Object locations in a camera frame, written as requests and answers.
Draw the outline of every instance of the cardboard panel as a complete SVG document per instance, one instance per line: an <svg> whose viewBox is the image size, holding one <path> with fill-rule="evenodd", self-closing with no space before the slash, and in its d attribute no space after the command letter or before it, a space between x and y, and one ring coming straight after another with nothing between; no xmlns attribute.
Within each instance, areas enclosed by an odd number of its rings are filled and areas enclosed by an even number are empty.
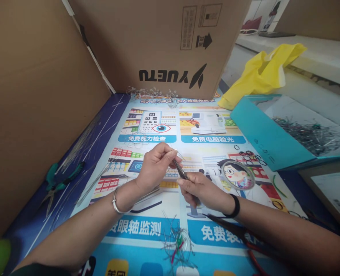
<svg viewBox="0 0 340 276"><path fill-rule="evenodd" d="M340 41L340 0L291 0L275 31Z"/></svg>
<svg viewBox="0 0 340 276"><path fill-rule="evenodd" d="M208 100L250 2L69 0L116 91L156 87Z"/></svg>
<svg viewBox="0 0 340 276"><path fill-rule="evenodd" d="M109 96L61 1L0 1L0 236Z"/></svg>

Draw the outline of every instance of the box of metal parts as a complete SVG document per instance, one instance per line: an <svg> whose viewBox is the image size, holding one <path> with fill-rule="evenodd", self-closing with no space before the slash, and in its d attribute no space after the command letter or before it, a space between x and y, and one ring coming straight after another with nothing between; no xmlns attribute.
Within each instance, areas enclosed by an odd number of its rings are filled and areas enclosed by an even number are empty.
<svg viewBox="0 0 340 276"><path fill-rule="evenodd" d="M69 0L117 92L211 100L251 0Z"/></svg>
<svg viewBox="0 0 340 276"><path fill-rule="evenodd" d="M340 126L287 96L244 96L230 117L273 171L340 158Z"/></svg>

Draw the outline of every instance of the yuetu logo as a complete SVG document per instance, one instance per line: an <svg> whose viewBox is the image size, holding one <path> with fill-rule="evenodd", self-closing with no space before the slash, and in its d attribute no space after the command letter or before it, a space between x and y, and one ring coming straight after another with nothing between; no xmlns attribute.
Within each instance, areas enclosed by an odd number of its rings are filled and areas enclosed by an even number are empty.
<svg viewBox="0 0 340 276"><path fill-rule="evenodd" d="M189 84L189 89L191 89L196 82L198 82L198 87L201 88L203 82L203 70L206 68L207 63L205 63L192 77L192 80ZM156 70L151 70L151 76L148 77L147 70L139 70L139 80L143 81L158 81L158 82L184 82L188 83L188 71L184 71L182 77L179 79L179 72L176 70L157 70L157 78L156 78Z"/></svg>

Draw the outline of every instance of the black wristband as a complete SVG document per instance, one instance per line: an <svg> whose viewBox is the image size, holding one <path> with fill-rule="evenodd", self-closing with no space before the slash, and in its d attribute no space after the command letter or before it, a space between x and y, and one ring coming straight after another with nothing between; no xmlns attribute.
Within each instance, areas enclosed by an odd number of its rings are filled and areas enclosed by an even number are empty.
<svg viewBox="0 0 340 276"><path fill-rule="evenodd" d="M238 197L236 195L233 195L233 194L229 194L229 195L231 195L233 197L234 202L235 202L234 212L231 213L230 215L226 215L226 214L223 214L223 215L226 216L227 218L233 219L233 218L235 218L239 214L240 203L239 203L239 199L238 199Z"/></svg>

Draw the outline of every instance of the poster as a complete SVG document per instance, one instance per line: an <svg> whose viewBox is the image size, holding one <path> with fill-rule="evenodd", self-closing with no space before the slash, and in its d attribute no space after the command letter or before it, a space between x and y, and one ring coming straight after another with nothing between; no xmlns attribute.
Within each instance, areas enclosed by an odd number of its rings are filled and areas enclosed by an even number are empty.
<svg viewBox="0 0 340 276"><path fill-rule="evenodd" d="M243 144L239 128L230 118L230 111L218 106L179 108L182 142L209 144Z"/></svg>
<svg viewBox="0 0 340 276"><path fill-rule="evenodd" d="M268 168L230 119L230 111L218 108L215 102L182 102L177 108L169 108L165 103L140 101L128 104L87 184L89 187L96 180L92 190L72 215L136 178L144 154L161 141L178 150L186 172L203 173L226 193L282 212L305 215L280 176ZM225 181L221 165L227 160L248 167L256 180L252 189L241 194ZM159 186L108 231L93 253L94 275L250 276L257 273L245 244L205 216L224 215L202 204L191 208L180 193L177 178L177 170L169 168ZM288 198L282 199L272 182ZM190 241L182 249L189 254L187 264L171 264L164 250L167 242L175 242L169 240L171 227L185 229L189 234ZM255 245L262 244L253 236L246 238ZM288 274L269 258L257 256L257 260L269 275Z"/></svg>

